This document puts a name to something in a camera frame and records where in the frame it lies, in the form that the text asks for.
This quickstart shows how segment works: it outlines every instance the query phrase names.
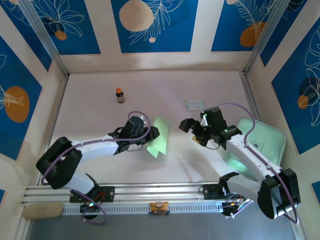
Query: white leaf illustration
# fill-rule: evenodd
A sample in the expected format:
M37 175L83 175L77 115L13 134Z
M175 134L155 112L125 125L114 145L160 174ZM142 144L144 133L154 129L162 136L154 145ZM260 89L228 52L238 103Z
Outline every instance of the white leaf illustration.
M13 4L9 0L1 1L5 3L5 6L11 11L13 16L24 24L29 25L18 5ZM85 16L76 11L69 10L69 0L33 0L31 3L42 21L45 20L43 24L49 25L53 33L67 31L79 37L83 35L82 30L77 24L81 23Z
M0 69L2 69L2 67L5 65L6 63L6 55L0 54Z
M300 104L304 108L311 106L310 125L315 127L320 124L320 26L310 40L304 64L307 67L306 74L309 78L309 86L302 94L305 96L305 103Z
M265 20L265 18L271 13L276 3L277 3L277 0L269 0L268 3L266 0L264 0L262 7L259 9L261 12L260 19L259 19L260 22Z
M173 2L179 1L177 5L172 8ZM148 0L146 4L151 9L153 14L153 22L146 30L143 31L133 31L129 36L133 39L130 45L143 40L144 42L150 38L156 39L162 31L166 30L166 25L170 26L170 16L169 13L175 11L184 0Z
M245 19L249 26L256 24L261 18L255 0L238 0L235 5L238 7L240 17Z
M286 7L286 10L282 14L282 16L288 20L289 12L296 12L299 11L302 5L304 4L305 0L300 1L290 1L288 6Z
M0 110L5 106L10 106L10 104L17 104L23 106L24 103L21 102L24 97L14 97L8 93L1 87L0 85Z

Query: metal rod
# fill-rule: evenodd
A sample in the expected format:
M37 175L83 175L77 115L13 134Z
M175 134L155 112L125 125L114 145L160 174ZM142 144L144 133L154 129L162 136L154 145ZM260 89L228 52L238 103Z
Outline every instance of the metal rod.
M263 28L255 46L253 47L252 54L244 68L244 74L248 75L257 59L260 57L262 51L264 50L267 42L269 41L272 33L274 32L279 20L281 19L284 11L288 7L290 0L275 0L275 4L268 20L266 21L265 27Z
M204 184L217 182L190 183L150 183L150 184L102 184L101 186L115 187L113 202L105 204L148 204L152 202L170 203L209 203L237 202L238 199L205 200L199 188ZM46 202L69 203L70 191L67 188L54 190L50 186L28 186L26 188L22 206Z
M240 76L240 78L241 78L241 82L242 82L242 86L244 89L247 102L249 104L250 112L253 114L255 120L261 121L261 115L259 113L257 102L255 100L254 94L250 87L248 78L245 75Z
M51 57L51 59L55 62L57 68L60 72L66 77L69 75L66 66L60 58L60 54L52 41L49 33L47 32L45 26L43 25L38 13L36 12L32 2L29 0L17 0L19 7L24 14L25 18L28 20L30 26L33 31L41 41L43 47Z

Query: green towel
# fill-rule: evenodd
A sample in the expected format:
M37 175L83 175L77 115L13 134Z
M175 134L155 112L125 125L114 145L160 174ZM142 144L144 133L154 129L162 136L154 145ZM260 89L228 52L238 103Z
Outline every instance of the green towel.
M252 126L253 121L244 118L239 122L237 127L242 131L242 134L245 135ZM247 141L272 163L278 166L280 165L287 142L286 136L281 131L266 125L263 122L255 121L255 128L248 135ZM226 151L223 159L229 166L234 167L239 172L255 178L248 168L232 153Z
M169 123L166 120L164 120L161 116L157 116L154 119L152 126L158 128L160 136L158 136L155 140L149 142L148 147L146 149L150 154L152 154L152 156L157 158L159 152L166 155Z

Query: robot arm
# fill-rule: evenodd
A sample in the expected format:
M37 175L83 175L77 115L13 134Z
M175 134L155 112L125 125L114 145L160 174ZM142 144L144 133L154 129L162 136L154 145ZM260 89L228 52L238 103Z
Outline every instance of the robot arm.
M209 140L222 146L236 156L256 177L250 180L237 172L228 173L220 178L218 186L203 186L204 196L214 199L230 194L239 194L258 203L261 211L270 219L285 214L292 209L290 201L271 168L281 177L292 197L295 207L300 203L297 175L289 168L286 170L265 158L234 125L227 126L221 110L212 107L200 114L201 122L192 118L181 122L179 128L187 133L192 129L195 142L207 146Z
M78 165L100 156L120 154L127 151L130 145L144 145L160 135L158 129L152 126L145 137L139 140L130 140L142 137L147 130L148 128L144 127L144 121L141 118L132 116L124 127L119 127L99 139L79 142L60 137L39 159L36 168L44 175L60 154L72 146L79 146L66 153L48 172L45 179L53 189L69 188L94 198L99 194L99 190L97 190L99 185L88 174L76 172ZM108 139L119 139L119 141L108 141Z

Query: white table surface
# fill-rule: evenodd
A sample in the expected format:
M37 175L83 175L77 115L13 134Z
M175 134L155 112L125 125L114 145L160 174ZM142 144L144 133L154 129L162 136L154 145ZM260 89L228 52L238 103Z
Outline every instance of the white table surface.
M116 101L122 88L125 102ZM200 120L200 111L188 111L186 100L204 100L205 107L233 102L249 107L237 71L158 70L71 74L51 144L59 137L89 140L123 127L131 111L144 112L153 122L162 116L170 123L166 155L154 158L141 151L103 156L80 164L98 183L187 183L217 181L232 170L223 161L222 148L196 144L191 133L179 130L186 118ZM228 125L248 117L235 106L224 106Z

